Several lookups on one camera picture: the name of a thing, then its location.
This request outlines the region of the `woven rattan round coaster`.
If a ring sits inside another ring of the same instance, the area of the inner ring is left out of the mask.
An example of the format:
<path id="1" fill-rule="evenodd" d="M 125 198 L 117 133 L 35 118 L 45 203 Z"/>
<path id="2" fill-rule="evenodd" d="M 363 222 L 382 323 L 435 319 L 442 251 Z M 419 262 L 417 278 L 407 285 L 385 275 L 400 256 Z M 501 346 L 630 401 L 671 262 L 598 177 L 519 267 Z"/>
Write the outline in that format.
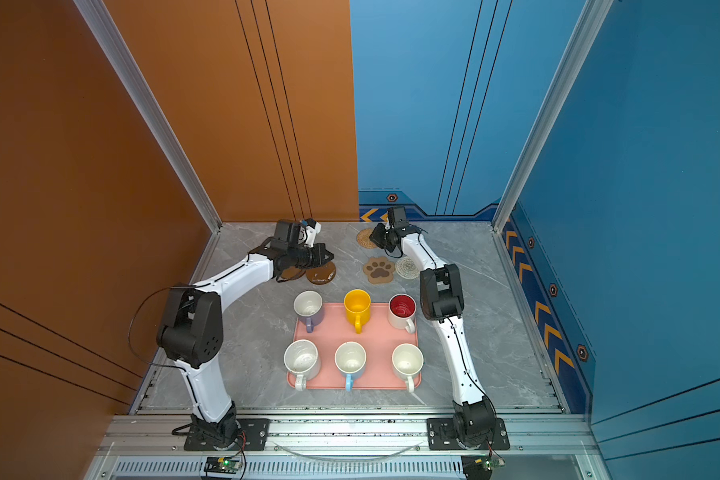
<path id="1" fill-rule="evenodd" d="M 356 235 L 357 243 L 365 249 L 376 249 L 377 245 L 371 239 L 372 233 L 373 230 L 371 228 L 366 228 L 359 231 Z"/>

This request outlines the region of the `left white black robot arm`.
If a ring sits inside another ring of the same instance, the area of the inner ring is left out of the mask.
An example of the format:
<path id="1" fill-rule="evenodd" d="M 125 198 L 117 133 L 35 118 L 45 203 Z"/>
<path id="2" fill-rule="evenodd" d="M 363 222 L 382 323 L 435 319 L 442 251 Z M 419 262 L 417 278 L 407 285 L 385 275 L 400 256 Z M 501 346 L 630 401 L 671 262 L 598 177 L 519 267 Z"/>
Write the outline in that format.
<path id="1" fill-rule="evenodd" d="M 320 231 L 321 224 L 312 218 L 280 220 L 274 234 L 235 265 L 197 283 L 169 289 L 156 342 L 170 360 L 168 366 L 181 373 L 192 400 L 190 423 L 173 431 L 186 437 L 185 450 L 229 450 L 242 436 L 218 359 L 223 312 L 250 290 L 279 280 L 289 268 L 309 270 L 331 262 L 334 254 L 316 241 Z"/>

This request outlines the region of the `matte brown wooden coaster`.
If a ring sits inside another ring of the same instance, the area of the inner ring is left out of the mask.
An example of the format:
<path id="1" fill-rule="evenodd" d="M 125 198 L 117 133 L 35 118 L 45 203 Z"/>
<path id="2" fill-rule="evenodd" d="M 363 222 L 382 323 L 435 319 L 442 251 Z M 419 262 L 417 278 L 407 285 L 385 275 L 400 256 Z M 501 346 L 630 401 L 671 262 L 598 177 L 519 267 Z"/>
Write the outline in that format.
<path id="1" fill-rule="evenodd" d="M 278 282 L 289 282 L 302 278 L 306 271 L 302 268 L 290 267 L 284 270 L 278 277 Z"/>

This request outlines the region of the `glossy dark wooden coaster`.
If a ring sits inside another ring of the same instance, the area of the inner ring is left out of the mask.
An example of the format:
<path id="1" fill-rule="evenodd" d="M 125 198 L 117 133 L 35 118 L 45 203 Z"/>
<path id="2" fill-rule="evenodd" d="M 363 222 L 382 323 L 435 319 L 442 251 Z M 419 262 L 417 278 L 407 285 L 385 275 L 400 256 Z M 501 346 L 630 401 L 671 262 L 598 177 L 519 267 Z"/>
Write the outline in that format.
<path id="1" fill-rule="evenodd" d="M 333 261 L 320 267 L 308 269 L 305 273 L 307 280 L 314 285 L 325 285 L 332 282 L 336 276 L 337 268 Z"/>

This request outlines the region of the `cork paw print coaster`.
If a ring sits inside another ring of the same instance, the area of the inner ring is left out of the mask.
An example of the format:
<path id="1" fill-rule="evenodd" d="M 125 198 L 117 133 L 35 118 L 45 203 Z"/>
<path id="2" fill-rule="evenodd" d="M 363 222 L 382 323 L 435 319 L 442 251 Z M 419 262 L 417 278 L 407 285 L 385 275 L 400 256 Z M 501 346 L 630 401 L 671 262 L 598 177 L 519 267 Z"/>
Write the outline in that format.
<path id="1" fill-rule="evenodd" d="M 395 264 L 386 257 L 370 258 L 362 267 L 372 285 L 388 284 L 394 280 Z"/>

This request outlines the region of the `white mug front right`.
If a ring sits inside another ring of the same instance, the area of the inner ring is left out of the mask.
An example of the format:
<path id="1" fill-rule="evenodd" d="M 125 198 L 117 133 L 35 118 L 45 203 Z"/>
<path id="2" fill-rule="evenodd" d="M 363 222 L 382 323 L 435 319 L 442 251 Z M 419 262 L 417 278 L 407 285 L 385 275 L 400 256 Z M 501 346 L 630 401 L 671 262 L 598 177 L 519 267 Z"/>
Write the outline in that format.
<path id="1" fill-rule="evenodd" d="M 415 379 L 421 373 L 423 365 L 423 353 L 414 344 L 400 344 L 392 352 L 394 373 L 405 384 L 405 388 L 409 393 L 415 391 Z"/>

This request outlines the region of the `pink rectangular tray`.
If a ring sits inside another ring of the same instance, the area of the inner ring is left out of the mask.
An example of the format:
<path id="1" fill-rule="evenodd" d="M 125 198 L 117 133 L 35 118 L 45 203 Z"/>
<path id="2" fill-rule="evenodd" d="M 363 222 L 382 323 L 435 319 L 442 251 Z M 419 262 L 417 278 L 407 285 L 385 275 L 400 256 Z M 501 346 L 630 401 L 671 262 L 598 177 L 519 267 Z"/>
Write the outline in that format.
<path id="1" fill-rule="evenodd" d="M 324 318 L 312 331 L 306 323 L 297 320 L 293 340 L 306 340 L 307 354 L 317 356 L 320 368 L 317 373 L 287 373 L 288 384 L 297 390 L 359 390 L 407 391 L 416 388 L 422 380 L 420 363 L 412 366 L 403 362 L 404 372 L 398 372 L 399 363 L 394 353 L 402 354 L 403 346 L 419 345 L 418 334 L 398 329 L 388 321 L 388 305 L 374 303 L 369 322 L 358 333 L 347 319 L 341 303 L 326 303 Z"/>

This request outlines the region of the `left aluminium corner post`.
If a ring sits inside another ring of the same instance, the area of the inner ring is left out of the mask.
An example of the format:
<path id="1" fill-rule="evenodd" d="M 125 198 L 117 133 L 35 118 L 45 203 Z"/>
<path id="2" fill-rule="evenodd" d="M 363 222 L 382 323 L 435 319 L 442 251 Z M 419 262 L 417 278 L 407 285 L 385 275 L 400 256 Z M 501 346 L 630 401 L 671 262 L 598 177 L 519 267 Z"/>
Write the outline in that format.
<path id="1" fill-rule="evenodd" d="M 75 0 L 74 4 L 197 211 L 209 230 L 217 233 L 223 225 L 221 217 L 105 3 L 100 0 Z"/>

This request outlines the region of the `right circuit board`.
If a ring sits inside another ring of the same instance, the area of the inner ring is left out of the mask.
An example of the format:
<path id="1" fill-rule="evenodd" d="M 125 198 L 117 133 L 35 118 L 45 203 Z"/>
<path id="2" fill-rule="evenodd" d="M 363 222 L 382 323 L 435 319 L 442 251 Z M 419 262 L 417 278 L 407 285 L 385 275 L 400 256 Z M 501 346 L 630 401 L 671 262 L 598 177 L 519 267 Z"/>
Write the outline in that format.
<path id="1" fill-rule="evenodd" d="M 499 455 L 462 456 L 461 463 L 466 480 L 491 480 L 494 472 L 506 465 Z"/>

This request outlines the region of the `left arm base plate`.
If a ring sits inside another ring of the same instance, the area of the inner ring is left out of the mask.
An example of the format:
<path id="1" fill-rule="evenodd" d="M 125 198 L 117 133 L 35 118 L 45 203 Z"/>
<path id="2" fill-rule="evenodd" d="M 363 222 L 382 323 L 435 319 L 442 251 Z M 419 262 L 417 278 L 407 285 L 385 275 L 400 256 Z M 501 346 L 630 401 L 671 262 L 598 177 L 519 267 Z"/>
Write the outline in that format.
<path id="1" fill-rule="evenodd" d="M 187 425 L 185 451 L 263 451 L 269 435 L 267 418 L 227 419 L 209 423 L 196 416 Z"/>

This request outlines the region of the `aluminium corner post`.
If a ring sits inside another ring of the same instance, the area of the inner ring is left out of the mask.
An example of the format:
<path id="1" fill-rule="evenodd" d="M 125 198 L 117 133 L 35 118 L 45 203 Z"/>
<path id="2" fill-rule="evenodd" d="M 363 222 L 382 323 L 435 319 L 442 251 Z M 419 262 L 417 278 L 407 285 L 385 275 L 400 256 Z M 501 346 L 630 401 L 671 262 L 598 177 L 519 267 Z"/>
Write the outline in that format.
<path id="1" fill-rule="evenodd" d="M 519 200 L 612 4 L 585 2 L 492 220 L 496 234 L 503 231 Z"/>
<path id="2" fill-rule="evenodd" d="M 209 230 L 217 233 L 223 225 L 221 217 L 105 3 L 100 0 L 75 0 L 74 4 L 197 211 Z"/>

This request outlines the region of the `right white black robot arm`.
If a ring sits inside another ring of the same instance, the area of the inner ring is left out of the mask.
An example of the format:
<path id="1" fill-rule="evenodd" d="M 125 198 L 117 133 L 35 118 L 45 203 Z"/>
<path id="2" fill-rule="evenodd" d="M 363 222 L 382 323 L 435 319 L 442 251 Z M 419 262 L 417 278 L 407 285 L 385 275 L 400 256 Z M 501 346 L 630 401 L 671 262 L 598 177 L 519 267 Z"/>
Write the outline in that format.
<path id="1" fill-rule="evenodd" d="M 387 210 L 387 220 L 374 227 L 370 240 L 387 252 L 398 249 L 419 270 L 419 305 L 438 334 L 451 376 L 456 436 L 463 447 L 478 448 L 492 437 L 497 413 L 478 380 L 470 354 L 458 266 L 434 253 L 423 237 L 423 230 L 408 221 L 402 206 Z"/>

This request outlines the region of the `white mug red inside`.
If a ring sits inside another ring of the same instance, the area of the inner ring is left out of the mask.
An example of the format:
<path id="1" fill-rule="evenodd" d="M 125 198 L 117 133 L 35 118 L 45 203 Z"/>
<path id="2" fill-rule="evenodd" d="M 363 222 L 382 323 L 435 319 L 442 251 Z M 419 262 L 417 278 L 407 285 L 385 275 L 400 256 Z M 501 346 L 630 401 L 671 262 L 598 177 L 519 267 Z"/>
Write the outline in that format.
<path id="1" fill-rule="evenodd" d="M 387 320 L 393 328 L 414 334 L 416 332 L 416 312 L 416 302 L 411 296 L 397 294 L 388 303 Z"/>

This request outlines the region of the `right aluminium corner post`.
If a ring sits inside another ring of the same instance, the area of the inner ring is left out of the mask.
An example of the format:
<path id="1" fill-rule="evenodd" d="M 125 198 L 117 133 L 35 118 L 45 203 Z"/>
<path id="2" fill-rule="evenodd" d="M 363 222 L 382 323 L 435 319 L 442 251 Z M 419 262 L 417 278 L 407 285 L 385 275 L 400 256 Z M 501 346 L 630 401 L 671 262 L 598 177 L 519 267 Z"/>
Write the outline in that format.
<path id="1" fill-rule="evenodd" d="M 519 200 L 612 4 L 585 2 L 492 220 L 496 234 L 503 231 Z"/>

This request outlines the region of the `white rainbow stitched coaster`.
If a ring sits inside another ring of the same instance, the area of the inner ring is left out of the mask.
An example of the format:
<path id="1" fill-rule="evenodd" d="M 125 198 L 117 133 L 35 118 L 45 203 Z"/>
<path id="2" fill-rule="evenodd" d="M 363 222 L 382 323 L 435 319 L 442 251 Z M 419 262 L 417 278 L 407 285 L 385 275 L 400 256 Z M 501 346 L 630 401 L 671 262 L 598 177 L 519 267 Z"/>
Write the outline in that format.
<path id="1" fill-rule="evenodd" d="M 404 256 L 395 263 L 396 274 L 405 280 L 416 280 L 420 275 L 420 270 L 416 266 L 414 260 L 408 256 Z"/>

